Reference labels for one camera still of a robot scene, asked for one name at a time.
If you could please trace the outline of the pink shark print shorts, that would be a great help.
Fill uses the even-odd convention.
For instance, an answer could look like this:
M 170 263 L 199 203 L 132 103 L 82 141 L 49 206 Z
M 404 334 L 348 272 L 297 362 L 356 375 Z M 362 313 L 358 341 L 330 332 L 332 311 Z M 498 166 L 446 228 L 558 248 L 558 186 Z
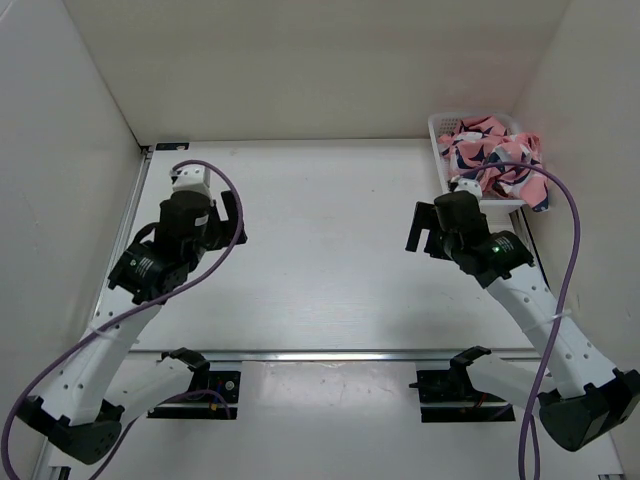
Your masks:
M 538 213 L 549 208 L 545 175 L 530 170 L 542 166 L 538 135 L 519 130 L 497 114 L 462 115 L 440 123 L 435 141 L 446 177 L 478 181 L 485 198 L 519 200 Z

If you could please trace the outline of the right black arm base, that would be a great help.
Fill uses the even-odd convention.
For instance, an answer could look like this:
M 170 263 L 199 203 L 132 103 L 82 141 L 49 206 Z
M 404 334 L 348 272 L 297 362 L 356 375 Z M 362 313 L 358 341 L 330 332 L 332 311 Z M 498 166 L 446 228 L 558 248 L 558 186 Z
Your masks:
M 409 388 L 418 392 L 423 424 L 515 421 L 510 404 L 498 396 L 475 389 L 469 379 L 467 369 L 491 353 L 490 349 L 474 346 L 454 356 L 446 370 L 423 369 L 416 372 L 416 380 Z

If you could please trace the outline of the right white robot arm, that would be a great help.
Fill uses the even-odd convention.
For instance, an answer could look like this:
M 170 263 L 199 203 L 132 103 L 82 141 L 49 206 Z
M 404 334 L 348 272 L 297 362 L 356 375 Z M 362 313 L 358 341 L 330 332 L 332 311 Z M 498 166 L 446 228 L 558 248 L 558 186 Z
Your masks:
M 549 357 L 539 392 L 535 373 L 498 358 L 485 347 L 450 361 L 449 387 L 460 399 L 495 394 L 532 414 L 561 448 L 576 452 L 623 424 L 639 404 L 639 374 L 622 371 L 604 356 L 566 313 L 543 279 L 534 257 L 510 231 L 492 232 L 478 199 L 458 191 L 416 204 L 406 248 L 454 262 L 513 318 L 535 350 Z

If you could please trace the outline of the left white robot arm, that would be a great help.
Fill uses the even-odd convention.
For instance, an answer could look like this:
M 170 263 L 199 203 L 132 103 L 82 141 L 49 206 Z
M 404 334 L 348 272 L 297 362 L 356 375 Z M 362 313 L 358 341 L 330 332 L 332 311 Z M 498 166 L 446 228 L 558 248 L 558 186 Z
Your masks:
M 9 415 L 85 465 L 109 456 L 132 423 L 148 410 L 184 396 L 208 394 L 210 363 L 185 347 L 165 352 L 134 382 L 114 381 L 139 334 L 171 298 L 211 275 L 190 275 L 205 253 L 219 251 L 220 266 L 247 240 L 243 206 L 230 189 L 220 218 L 208 193 L 176 190 L 161 202 L 157 221 L 142 227 L 108 276 L 109 289 L 126 302 L 101 314 L 85 336 L 39 374 Z

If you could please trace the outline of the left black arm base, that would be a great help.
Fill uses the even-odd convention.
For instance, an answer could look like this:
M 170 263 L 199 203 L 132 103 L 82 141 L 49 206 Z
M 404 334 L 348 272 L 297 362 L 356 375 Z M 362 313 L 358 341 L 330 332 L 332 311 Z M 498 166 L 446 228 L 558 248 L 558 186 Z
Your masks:
M 159 362 L 180 360 L 192 377 L 185 394 L 160 404 L 147 412 L 148 419 L 168 420 L 236 420 L 241 386 L 239 368 L 222 370 L 195 351 L 180 348 L 161 354 Z

